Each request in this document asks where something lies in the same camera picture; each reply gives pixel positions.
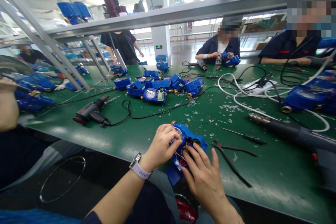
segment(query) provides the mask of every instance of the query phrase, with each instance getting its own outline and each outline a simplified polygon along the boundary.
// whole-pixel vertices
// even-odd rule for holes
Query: screwdriver
[[[260,145],[264,145],[264,144],[267,144],[266,141],[264,140],[261,140],[259,137],[257,136],[250,136],[250,135],[243,135],[243,134],[240,134],[238,132],[235,132],[235,131],[232,131],[232,130],[229,130],[229,129],[225,129],[225,128],[222,128],[223,130],[227,130],[227,131],[230,131],[230,132],[233,132],[235,134],[238,134],[238,135],[242,135],[243,138],[247,139],[247,140],[250,140],[251,142],[254,142],[256,144],[260,144]]]

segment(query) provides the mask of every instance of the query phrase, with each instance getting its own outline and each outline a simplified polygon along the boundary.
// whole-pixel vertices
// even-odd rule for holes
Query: electric screwdriver
[[[307,128],[259,115],[249,114],[248,118],[271,133],[312,152],[312,157],[324,177],[323,188],[333,192],[333,196],[336,196],[336,139]]]
[[[96,123],[99,123],[99,126],[101,127],[105,125],[110,126],[111,124],[109,120],[106,117],[99,114],[101,107],[105,104],[105,101],[108,98],[109,96],[106,95],[92,103],[89,103],[76,113],[76,116],[73,118],[73,120],[79,124],[85,124],[92,120]]]
[[[199,66],[203,71],[207,70],[207,66],[202,59],[199,59],[196,63],[190,63],[190,66]]]

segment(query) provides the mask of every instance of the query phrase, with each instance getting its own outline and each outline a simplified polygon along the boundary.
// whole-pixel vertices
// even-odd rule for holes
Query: hand
[[[228,59],[231,59],[231,58],[234,56],[233,52],[228,52],[228,54],[229,54],[229,55],[227,56]]]
[[[213,52],[211,54],[208,54],[208,58],[216,58],[217,56],[221,56],[219,52]]]
[[[0,79],[0,93],[12,93],[16,90],[17,84],[6,77]]]
[[[293,59],[293,61],[296,61],[299,63],[300,66],[305,66],[305,65],[310,65],[312,61],[308,58],[298,58],[298,59]]]
[[[181,136],[171,124],[163,124],[158,127],[155,137],[148,151],[141,157],[139,165],[146,172],[152,172],[156,167],[163,165],[172,158],[177,148],[181,145]]]
[[[225,207],[230,204],[220,178],[218,156],[215,149],[211,149],[212,165],[208,156],[198,144],[194,143],[194,148],[187,146],[187,150],[195,160],[186,151],[183,151],[183,156],[192,175],[187,168],[181,167],[181,169],[190,191],[211,216],[221,216]]]

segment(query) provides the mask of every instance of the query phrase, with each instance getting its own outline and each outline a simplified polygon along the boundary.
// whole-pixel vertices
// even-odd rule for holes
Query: white glove
[[[69,83],[70,81],[68,79],[65,79],[61,85],[56,85],[55,91],[63,90],[65,89],[65,84]]]
[[[45,75],[48,75],[48,76],[51,76],[51,77],[56,77],[57,74],[55,72],[36,72],[38,74],[45,74]]]

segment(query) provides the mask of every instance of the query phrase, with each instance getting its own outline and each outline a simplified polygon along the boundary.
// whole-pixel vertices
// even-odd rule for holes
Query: wristwatch
[[[139,160],[141,158],[141,153],[139,152],[133,161],[131,162],[129,168],[133,170],[140,178],[147,180],[152,175],[152,173],[145,172],[139,165]]]

